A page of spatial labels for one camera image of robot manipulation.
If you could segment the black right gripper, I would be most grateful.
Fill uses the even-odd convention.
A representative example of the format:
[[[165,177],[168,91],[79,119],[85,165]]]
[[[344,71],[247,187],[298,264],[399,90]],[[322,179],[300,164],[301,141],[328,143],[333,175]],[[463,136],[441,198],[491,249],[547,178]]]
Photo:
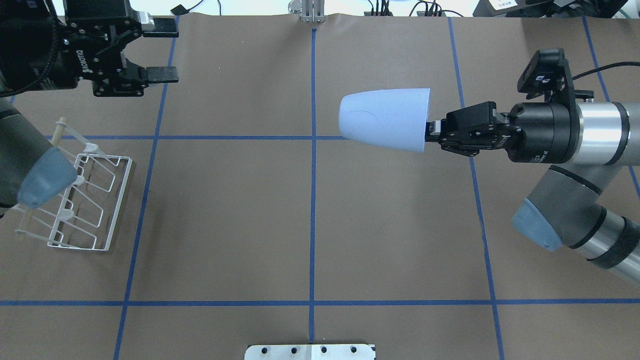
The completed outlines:
[[[438,143],[442,150],[475,157],[482,150],[510,149],[522,132],[509,114],[498,112],[494,101],[486,101],[448,112],[442,121],[428,121],[424,140]]]

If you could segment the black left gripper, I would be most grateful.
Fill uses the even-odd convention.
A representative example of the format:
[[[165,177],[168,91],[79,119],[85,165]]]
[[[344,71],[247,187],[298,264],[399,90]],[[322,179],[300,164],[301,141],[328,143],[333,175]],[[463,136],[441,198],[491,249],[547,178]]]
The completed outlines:
[[[89,80],[96,97],[141,97],[148,84],[176,84],[175,66],[141,67],[126,58],[140,37],[178,38],[176,18],[151,17],[128,0],[64,0],[60,53],[51,70],[55,90]]]

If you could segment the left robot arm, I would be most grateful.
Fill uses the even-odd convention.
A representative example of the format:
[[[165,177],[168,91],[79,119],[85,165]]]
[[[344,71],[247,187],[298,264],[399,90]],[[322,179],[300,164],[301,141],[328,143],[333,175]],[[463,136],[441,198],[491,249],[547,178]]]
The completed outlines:
[[[65,0],[61,20],[51,0],[1,3],[1,213],[38,208],[64,191],[77,171],[61,150],[9,102],[25,92],[75,89],[88,80],[96,97],[141,97],[150,84],[178,82],[173,66],[143,67],[126,58],[129,43],[177,38],[175,18],[155,18],[128,0]]]

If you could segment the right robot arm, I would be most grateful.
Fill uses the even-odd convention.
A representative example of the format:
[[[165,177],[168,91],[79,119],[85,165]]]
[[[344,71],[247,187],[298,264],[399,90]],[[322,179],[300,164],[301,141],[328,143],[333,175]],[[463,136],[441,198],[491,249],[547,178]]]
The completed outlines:
[[[505,150],[516,163],[549,164],[512,226],[542,248],[573,249],[639,284],[639,224],[598,203],[624,166],[639,164],[638,103],[521,102],[498,112],[487,101],[429,122],[424,139],[464,157]]]

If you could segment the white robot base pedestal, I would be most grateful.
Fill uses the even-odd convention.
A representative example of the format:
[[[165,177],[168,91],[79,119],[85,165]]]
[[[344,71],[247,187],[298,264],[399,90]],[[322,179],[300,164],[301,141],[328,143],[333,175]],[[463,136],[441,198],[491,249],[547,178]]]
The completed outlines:
[[[345,344],[260,344],[251,345],[245,360],[376,360],[374,345]]]

